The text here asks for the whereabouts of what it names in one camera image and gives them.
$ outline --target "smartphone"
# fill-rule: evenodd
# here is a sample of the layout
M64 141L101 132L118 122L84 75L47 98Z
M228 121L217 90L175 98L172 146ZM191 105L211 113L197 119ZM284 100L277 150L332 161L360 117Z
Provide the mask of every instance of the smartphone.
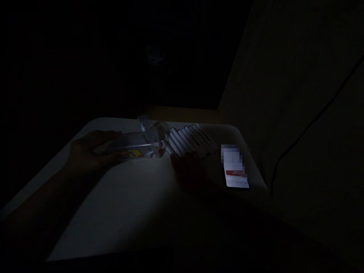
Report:
M228 188L249 190L248 177L243 164L243 151L236 145L221 145L221 164Z
M223 166L223 172L225 177L225 185L228 188L239 188L243 190L250 189L248 178L240 176L233 170L229 170L229 168L226 166Z

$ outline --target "white tube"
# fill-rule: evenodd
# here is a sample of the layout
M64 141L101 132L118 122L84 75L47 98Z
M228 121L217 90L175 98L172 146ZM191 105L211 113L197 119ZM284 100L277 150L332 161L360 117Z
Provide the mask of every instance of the white tube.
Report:
M201 127L201 125L196 123L196 127L201 131L201 133L205 136L205 138L211 142L211 146L214 148L215 151L220 150L220 146L218 146L215 143L215 141L213 141L213 139L205 132L205 130Z
M187 133L185 128L181 129L181 132L185 135L185 137L190 141L190 143L193 145L193 147L195 148L198 157L199 158L204 158L205 157L205 153L199 148L199 144L197 142L195 142L191 135L189 133Z
M188 138L185 136L185 134L182 132L181 129L178 130L178 134L180 135L180 137L185 141L185 143L187 144L187 146L189 147L189 149L193 152L196 152L196 148L192 145L192 143L188 140Z
M169 146L169 144L167 143L167 141L165 141L165 140L161 140L161 142L162 142L162 144L163 144L164 148L166 149L166 151L167 151L170 155L175 154L175 153L174 153L174 151L173 151L173 149L172 149L172 148Z
M194 133L191 132L190 128L185 126L185 130L189 134L189 136L193 139L193 141L198 145L198 148L202 150L202 152L205 154L205 156L210 153L205 148L205 146L195 137Z
M183 148L185 148L186 152L192 153L191 149L188 147L187 143L184 141L184 139L179 135L177 130L175 128L171 128L171 132L174 134L174 136L178 139L178 141L182 144Z
M178 149L182 152L183 155L186 154L186 149L182 146L181 142L176 138L173 132L169 133L169 136L173 139L174 143L177 145Z
M195 126L190 126L189 127L191 132L195 135L195 137L202 143L203 146L205 146L205 148L209 151L210 154L213 154L214 149L212 149L209 144L207 143L207 141L204 139L204 137L202 136L202 134L197 131L195 129Z
M169 143L169 145L172 147L172 149L175 151L175 153L179 157L183 157L182 152L178 149L177 145L174 143L173 139L169 136L169 134L167 132L164 132L164 138Z

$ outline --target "yellow label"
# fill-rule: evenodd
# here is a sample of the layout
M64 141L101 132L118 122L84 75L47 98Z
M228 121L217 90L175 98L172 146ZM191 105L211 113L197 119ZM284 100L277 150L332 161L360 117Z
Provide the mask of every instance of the yellow label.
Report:
M128 154L125 156L125 158L137 158L137 157L143 157L143 154L139 150L128 150Z

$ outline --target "white table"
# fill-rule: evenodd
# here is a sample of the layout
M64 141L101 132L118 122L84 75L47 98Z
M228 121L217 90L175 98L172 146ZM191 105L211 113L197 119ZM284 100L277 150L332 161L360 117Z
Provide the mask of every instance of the white table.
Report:
M192 123L160 123L165 130L186 125ZM234 126L201 126L218 145L245 145ZM72 140L93 130L121 130L126 133L138 132L141 127L136 119L98 118L83 127ZM17 208L56 173L66 162L69 150L70 142L3 208L2 217ZM232 191L266 209L269 205L268 190L250 155L249 158L251 162L247 173L251 189ZM213 181L222 186L220 154L206 158L204 165ZM218 240L216 234L221 232L213 214L180 191L170 157L165 153L158 159L131 160L110 169L84 200L48 260L170 245L178 249L189 248L190 253L191 248L198 249L198 246Z

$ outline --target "black wire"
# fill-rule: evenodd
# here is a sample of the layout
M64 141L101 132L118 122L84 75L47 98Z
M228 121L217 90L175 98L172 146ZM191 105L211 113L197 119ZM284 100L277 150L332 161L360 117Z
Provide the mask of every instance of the black wire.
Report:
M303 135L306 133L306 131L308 130L308 128L315 122L317 121L325 112L326 110L331 106L331 104L335 101L336 97L339 95L339 93L343 90L343 88L345 87L345 85L348 83L348 81L351 79L351 77L353 76L353 74L355 73L355 71L359 68L359 66L362 64L364 60L364 55L361 56L361 58L356 62L356 64L354 65L353 69L350 71L350 73L347 75L347 77L345 78L345 80L342 82L342 84L340 85L340 87L338 88L338 90L336 91L335 95L332 97L332 99L320 110L320 112L316 115L316 117L308 124L308 126L306 127L306 129L303 131L303 133L297 138L297 140L291 144L282 154L281 156L278 158L276 166L274 168L273 171L273 176L272 176L272 180L270 182L270 196L273 197L273 183L274 183L274 179L276 177L276 173L277 173L277 167L278 167L278 163L280 162L281 159L283 159L295 146L296 144L299 142L299 140L303 137Z

